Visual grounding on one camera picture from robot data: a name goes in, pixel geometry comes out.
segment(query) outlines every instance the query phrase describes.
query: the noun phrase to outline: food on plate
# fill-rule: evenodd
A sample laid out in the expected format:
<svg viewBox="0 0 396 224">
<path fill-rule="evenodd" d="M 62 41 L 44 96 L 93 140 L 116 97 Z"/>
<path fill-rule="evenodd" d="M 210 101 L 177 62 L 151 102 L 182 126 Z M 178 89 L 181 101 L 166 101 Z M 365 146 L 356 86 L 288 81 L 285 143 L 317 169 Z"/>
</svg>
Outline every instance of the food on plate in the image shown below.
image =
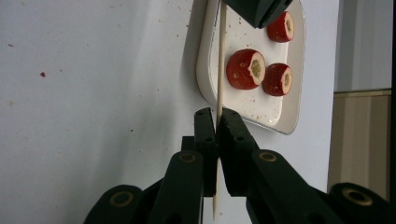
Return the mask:
<svg viewBox="0 0 396 224">
<path fill-rule="evenodd" d="M 262 88 L 269 95 L 283 96 L 289 93 L 291 82 L 291 68 L 284 63 L 273 63 L 265 71 Z"/>
<path fill-rule="evenodd" d="M 285 43 L 294 38 L 293 17 L 288 11 L 283 12 L 267 26 L 268 37 L 278 43 Z"/>
<path fill-rule="evenodd" d="M 264 80 L 264 57 L 255 49 L 240 49 L 227 62 L 226 74 L 234 88 L 238 90 L 255 89 Z"/>
</svg>

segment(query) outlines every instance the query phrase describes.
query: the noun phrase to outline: white plate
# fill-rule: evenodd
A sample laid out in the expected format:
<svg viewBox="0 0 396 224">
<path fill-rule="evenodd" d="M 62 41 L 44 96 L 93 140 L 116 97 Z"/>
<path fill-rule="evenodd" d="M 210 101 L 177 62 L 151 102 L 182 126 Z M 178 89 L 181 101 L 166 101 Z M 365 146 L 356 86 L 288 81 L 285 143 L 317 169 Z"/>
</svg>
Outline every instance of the white plate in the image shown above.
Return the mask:
<svg viewBox="0 0 396 224">
<path fill-rule="evenodd" d="M 300 1 L 293 1 L 287 11 L 294 20 L 294 38 L 289 43 L 271 41 L 266 29 L 254 29 L 230 7 L 227 9 L 227 33 L 225 44 L 226 64 L 230 56 L 240 49 L 255 49 L 271 63 L 286 63 L 293 72 L 293 82 L 288 95 L 274 97 L 262 87 L 251 91 L 233 88 L 224 78 L 223 106 L 238 112 L 244 120 L 264 128 L 291 134 L 298 121 L 301 84 L 303 79 L 305 21 Z M 196 67 L 201 94 L 212 105 L 217 103 L 219 68 L 219 0 L 207 4 L 204 31 Z"/>
</svg>

